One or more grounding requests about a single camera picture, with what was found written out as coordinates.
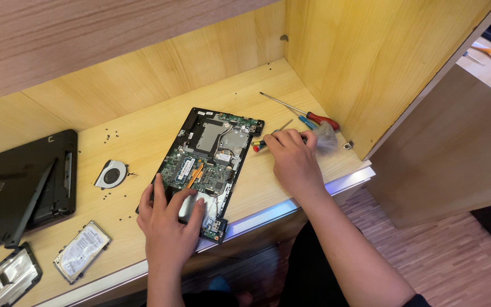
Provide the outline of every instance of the person's right hand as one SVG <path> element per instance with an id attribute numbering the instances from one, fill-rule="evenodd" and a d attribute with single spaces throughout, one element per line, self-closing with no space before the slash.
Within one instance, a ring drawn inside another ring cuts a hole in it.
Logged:
<path id="1" fill-rule="evenodd" d="M 308 139 L 306 144 L 301 136 Z M 317 136 L 312 131 L 287 129 L 263 139 L 276 159 L 274 174 L 285 191 L 301 204 L 305 203 L 301 200 L 329 196 L 315 159 Z"/>

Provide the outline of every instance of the wooden floor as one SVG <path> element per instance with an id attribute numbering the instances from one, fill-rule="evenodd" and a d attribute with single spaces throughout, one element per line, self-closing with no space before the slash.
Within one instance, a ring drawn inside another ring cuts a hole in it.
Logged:
<path id="1" fill-rule="evenodd" d="M 491 236 L 470 213 L 397 230 L 366 188 L 341 207 L 432 306 L 491 306 Z M 251 292 L 254 306 L 277 306 L 293 241 L 184 281 L 183 293 L 207 290 L 222 275 L 233 291 Z"/>

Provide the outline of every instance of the dark pants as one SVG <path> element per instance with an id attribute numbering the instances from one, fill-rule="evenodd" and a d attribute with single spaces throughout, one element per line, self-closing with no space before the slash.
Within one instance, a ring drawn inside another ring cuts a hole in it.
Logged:
<path id="1" fill-rule="evenodd" d="M 234 296 L 219 291 L 184 294 L 183 300 L 187 307 L 208 306 L 214 302 L 219 306 L 238 306 Z M 291 248 L 279 305 L 349 306 L 310 222 L 298 233 Z"/>

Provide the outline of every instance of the red-handled screwdriver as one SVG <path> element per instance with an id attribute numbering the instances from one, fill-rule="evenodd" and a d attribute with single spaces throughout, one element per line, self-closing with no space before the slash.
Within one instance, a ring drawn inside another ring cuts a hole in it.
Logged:
<path id="1" fill-rule="evenodd" d="M 301 110 L 299 110 L 299 109 L 297 109 L 297 108 L 295 108 L 295 107 L 290 106 L 289 104 L 286 104 L 286 103 L 285 103 L 285 102 L 283 102 L 283 101 L 279 101 L 279 100 L 277 100 L 276 98 L 274 98 L 274 97 L 272 97 L 272 96 L 269 96 L 269 95 L 267 95 L 267 94 L 264 94 L 263 92 L 259 92 L 259 93 L 261 93 L 261 95 L 263 95 L 263 96 L 269 97 L 270 99 L 272 99 L 272 100 L 274 100 L 274 101 L 277 101 L 277 102 L 279 102 L 279 103 L 281 103 L 281 104 L 283 104 L 283 105 L 286 105 L 286 106 L 288 106 L 289 108 L 295 109 L 295 110 L 297 110 L 297 111 L 299 111 L 299 112 L 301 112 L 301 113 L 306 114 L 306 118 L 308 118 L 308 119 L 310 119 L 310 120 L 313 120 L 313 121 L 317 122 L 318 124 L 321 124 L 321 122 L 322 122 L 322 121 L 326 121 L 326 122 L 328 122 L 328 123 L 331 125 L 331 127 L 333 127 L 333 130 L 335 130 L 335 131 L 336 131 L 336 130 L 338 130 L 338 127 L 339 127 L 339 126 L 338 126 L 338 123 L 337 123 L 337 122 L 335 122 L 335 121 L 333 121 L 333 120 L 332 120 L 332 119 L 330 119 L 329 117 L 324 117 L 324 116 L 315 115 L 315 114 L 314 114 L 314 113 L 312 113 L 312 112 L 308 112 L 308 113 L 306 113 L 306 112 L 301 111 Z"/>

